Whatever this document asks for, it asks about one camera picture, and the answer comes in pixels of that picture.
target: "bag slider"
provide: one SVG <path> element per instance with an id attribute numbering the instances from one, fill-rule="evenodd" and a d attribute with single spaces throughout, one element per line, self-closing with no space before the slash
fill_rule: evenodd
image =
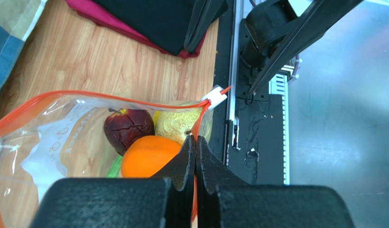
<path id="1" fill-rule="evenodd" d="M 208 108 L 208 110 L 215 108 L 217 105 L 228 98 L 227 95 L 221 94 L 222 90 L 223 89 L 220 86 L 217 86 L 201 99 L 201 101 L 206 99 L 210 101 L 211 106 Z"/>

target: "apple stem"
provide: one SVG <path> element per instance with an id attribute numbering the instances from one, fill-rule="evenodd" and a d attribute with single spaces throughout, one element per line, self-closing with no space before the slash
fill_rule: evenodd
<path id="1" fill-rule="evenodd" d="M 113 108 L 109 108 L 109 112 L 115 112 L 115 113 L 118 113 L 118 114 L 122 114 L 120 111 L 115 110 Z"/>

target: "wood grain surface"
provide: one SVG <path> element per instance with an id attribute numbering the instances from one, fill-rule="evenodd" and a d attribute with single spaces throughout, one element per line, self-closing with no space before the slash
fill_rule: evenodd
<path id="1" fill-rule="evenodd" d="M 0 119 L 35 95 L 63 89 L 149 102 L 197 100 L 213 85 L 218 21 L 201 54 L 161 54 L 48 1 L 0 93 Z"/>
<path id="2" fill-rule="evenodd" d="M 200 56 L 184 60 L 97 26 L 63 0 L 48 1 L 1 90 L 0 119 L 28 99 L 52 90 L 86 90 L 157 103 L 199 100 L 213 85 L 217 33 L 216 21 L 207 32 Z M 103 176 L 103 170 L 92 168 L 90 159 L 103 160 L 95 152 L 113 153 L 113 149 L 106 140 L 91 143 L 92 138 L 103 139 L 103 124 L 98 123 L 90 123 L 85 128 L 86 140 L 76 142 L 83 148 L 81 153 L 61 154 L 64 164 L 79 164 L 67 176 Z M 0 153 L 0 211 L 6 228 L 26 227 L 38 207 L 37 188 L 20 162 L 39 138 L 37 134 L 11 135 L 3 140 L 7 145 L 25 146 Z M 116 153 L 107 157 L 109 164 L 112 156 Z"/>

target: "wrinkled apple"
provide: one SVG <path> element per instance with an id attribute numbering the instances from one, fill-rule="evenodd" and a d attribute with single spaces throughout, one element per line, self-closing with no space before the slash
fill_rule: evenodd
<path id="1" fill-rule="evenodd" d="M 123 156 L 131 144 L 144 136 L 154 135 L 155 127 L 151 115 L 146 110 L 109 109 L 113 112 L 104 122 L 104 133 L 115 148 Z"/>

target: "green vegetable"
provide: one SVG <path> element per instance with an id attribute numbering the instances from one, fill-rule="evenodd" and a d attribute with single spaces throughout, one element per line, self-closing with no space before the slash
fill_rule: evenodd
<path id="1" fill-rule="evenodd" d="M 108 178 L 118 177 L 118 172 L 120 171 L 122 160 L 123 157 L 121 155 L 117 155 L 117 157 L 114 159 L 114 162 L 110 166 L 109 171 L 106 174 L 106 177 Z"/>

